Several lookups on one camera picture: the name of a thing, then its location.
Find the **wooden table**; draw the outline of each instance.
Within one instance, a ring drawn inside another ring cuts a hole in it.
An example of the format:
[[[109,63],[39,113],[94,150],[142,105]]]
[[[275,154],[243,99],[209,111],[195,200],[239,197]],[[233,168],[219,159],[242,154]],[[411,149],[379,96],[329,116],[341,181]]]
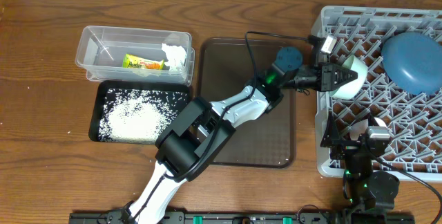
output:
[[[442,0],[8,0],[0,21],[0,223],[67,223],[75,210],[121,207],[151,177],[154,146],[88,138],[98,83],[74,63],[85,26],[187,31],[199,50],[209,37],[242,37],[246,30],[308,35],[328,5],[442,9]],[[292,166],[210,166],[180,188],[171,206],[207,212],[347,206],[341,179],[316,169],[316,94],[296,100]],[[395,211],[429,223],[438,207],[428,189],[401,183]]]

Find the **tray of white granules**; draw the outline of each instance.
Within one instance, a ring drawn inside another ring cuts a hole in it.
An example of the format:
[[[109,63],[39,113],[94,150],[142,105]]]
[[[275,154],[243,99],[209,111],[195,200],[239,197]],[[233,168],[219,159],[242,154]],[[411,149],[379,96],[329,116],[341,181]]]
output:
[[[189,100],[189,88],[181,84],[102,82],[89,138],[99,142],[154,144]]]

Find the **dark brown tray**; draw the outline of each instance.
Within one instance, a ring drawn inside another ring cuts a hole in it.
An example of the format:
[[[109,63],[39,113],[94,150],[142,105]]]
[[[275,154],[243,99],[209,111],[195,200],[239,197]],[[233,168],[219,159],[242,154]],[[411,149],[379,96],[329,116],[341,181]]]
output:
[[[249,40],[259,71],[269,68],[283,41]],[[200,53],[199,94],[208,101],[220,101],[238,94],[253,77],[243,39],[212,38]],[[283,91],[282,102],[269,114],[246,122],[214,160],[214,164],[284,168],[296,156],[295,92]]]

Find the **white cup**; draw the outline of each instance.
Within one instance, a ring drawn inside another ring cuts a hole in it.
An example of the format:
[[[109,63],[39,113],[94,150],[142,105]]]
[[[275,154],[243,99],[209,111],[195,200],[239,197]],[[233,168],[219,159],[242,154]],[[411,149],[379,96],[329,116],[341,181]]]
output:
[[[358,73],[358,79],[330,92],[329,95],[338,99],[350,100],[360,91],[362,85],[364,85],[365,78],[368,74],[368,67],[354,55],[345,60],[343,67],[356,71]]]

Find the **green connector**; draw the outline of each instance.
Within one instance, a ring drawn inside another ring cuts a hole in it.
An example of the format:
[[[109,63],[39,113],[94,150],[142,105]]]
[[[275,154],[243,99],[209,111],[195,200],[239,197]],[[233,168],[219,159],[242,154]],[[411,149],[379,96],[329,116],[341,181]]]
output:
[[[202,216],[194,216],[193,224],[202,224]]]
[[[282,218],[282,224],[291,224],[293,221],[290,217]]]

